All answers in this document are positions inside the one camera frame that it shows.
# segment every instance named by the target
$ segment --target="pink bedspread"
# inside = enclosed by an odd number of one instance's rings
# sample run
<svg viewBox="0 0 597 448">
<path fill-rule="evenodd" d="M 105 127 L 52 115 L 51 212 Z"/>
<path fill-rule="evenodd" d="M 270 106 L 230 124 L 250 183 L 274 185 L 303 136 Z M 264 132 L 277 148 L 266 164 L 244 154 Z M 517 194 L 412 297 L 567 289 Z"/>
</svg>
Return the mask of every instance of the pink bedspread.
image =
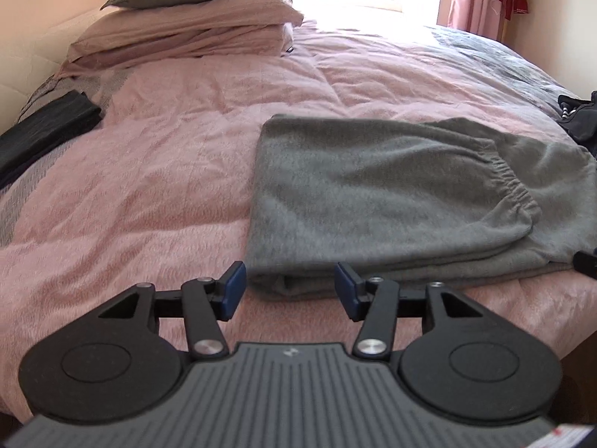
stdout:
<svg viewBox="0 0 597 448">
<path fill-rule="evenodd" d="M 498 67 L 482 64 L 473 50 L 439 44 L 429 29 L 417 31 L 425 43 L 305 24 L 295 30 L 295 51 L 282 58 L 206 56 L 134 67 L 112 95 L 103 126 L 56 159 L 0 249 L 5 407 L 20 420 L 30 416 L 17 369 L 37 340 L 134 283 L 175 289 L 190 278 L 218 277 L 243 258 L 255 145 L 271 115 L 412 122 L 466 116 L 502 131 L 567 140 L 549 106 L 530 102 Z M 556 94 L 553 81 L 517 56 L 499 59 L 527 68 L 538 87 Z M 92 98 L 111 76 L 100 76 Z M 8 199 L 10 191 L 0 208 Z M 470 294 L 561 357 L 597 330 L 597 282 L 574 272 Z M 231 345 L 350 345 L 359 325 L 336 300 L 267 303 L 248 291 L 222 328 Z M 164 321 L 160 333 L 184 347 L 181 322 Z M 396 346 L 419 334 L 416 321 L 399 321 Z"/>
</svg>

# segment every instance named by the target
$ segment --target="gray sweatpants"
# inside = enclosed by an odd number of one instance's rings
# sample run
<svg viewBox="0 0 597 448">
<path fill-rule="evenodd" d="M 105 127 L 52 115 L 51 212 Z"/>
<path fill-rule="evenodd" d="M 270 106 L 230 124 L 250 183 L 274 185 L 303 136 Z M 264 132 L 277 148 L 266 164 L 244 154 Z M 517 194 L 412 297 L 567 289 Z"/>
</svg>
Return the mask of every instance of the gray sweatpants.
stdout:
<svg viewBox="0 0 597 448">
<path fill-rule="evenodd" d="M 597 247 L 586 149 L 467 119 L 274 116 L 257 147 L 245 261 L 265 297 L 333 295 L 333 266 L 412 286 L 570 268 Z"/>
</svg>

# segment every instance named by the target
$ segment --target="white label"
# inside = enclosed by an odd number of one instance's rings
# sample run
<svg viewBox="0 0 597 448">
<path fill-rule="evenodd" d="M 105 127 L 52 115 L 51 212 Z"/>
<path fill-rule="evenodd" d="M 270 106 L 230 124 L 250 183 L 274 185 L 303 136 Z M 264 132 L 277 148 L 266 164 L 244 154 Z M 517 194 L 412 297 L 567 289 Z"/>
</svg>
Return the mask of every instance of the white label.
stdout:
<svg viewBox="0 0 597 448">
<path fill-rule="evenodd" d="M 593 426 L 560 425 L 527 448 L 574 448 L 593 431 Z"/>
</svg>

